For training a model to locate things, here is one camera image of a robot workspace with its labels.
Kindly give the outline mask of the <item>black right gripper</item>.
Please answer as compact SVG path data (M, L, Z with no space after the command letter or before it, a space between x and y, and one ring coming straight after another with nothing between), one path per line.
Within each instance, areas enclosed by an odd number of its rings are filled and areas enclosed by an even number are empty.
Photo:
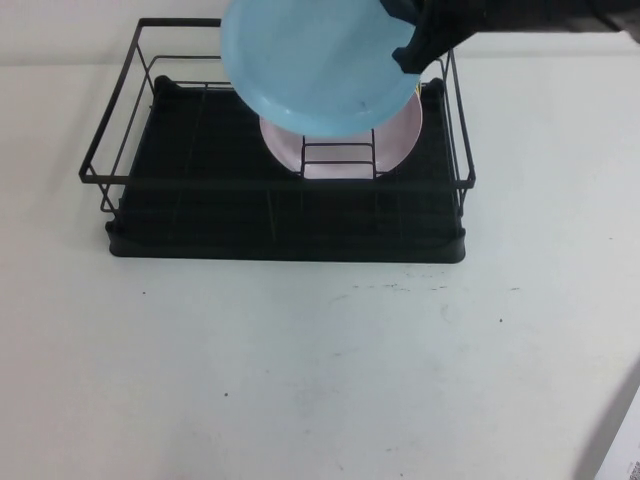
M393 18L417 25L392 57L404 73L422 73L452 47L488 30L492 1L380 0Z

